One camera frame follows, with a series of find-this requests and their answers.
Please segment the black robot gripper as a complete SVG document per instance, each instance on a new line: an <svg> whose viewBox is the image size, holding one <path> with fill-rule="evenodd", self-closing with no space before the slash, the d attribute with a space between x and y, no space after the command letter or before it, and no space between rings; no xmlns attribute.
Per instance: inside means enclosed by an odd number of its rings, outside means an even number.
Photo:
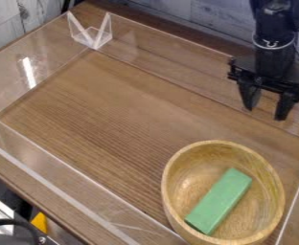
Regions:
<svg viewBox="0 0 299 245"><path fill-rule="evenodd" d="M294 62L294 43L255 41L254 47L251 56L230 59L227 78L237 81L242 102L249 110L257 107L261 90L281 94L275 120L285 121L299 101L299 63Z"/></svg>

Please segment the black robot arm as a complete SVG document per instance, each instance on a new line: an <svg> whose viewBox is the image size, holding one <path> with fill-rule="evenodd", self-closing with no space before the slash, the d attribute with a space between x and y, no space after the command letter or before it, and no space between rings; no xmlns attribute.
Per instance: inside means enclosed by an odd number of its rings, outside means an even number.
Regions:
<svg viewBox="0 0 299 245"><path fill-rule="evenodd" d="M261 91L279 95L275 121L285 121L299 102L299 0L250 0L255 21L254 55L230 59L227 78L237 81L245 107L253 110Z"/></svg>

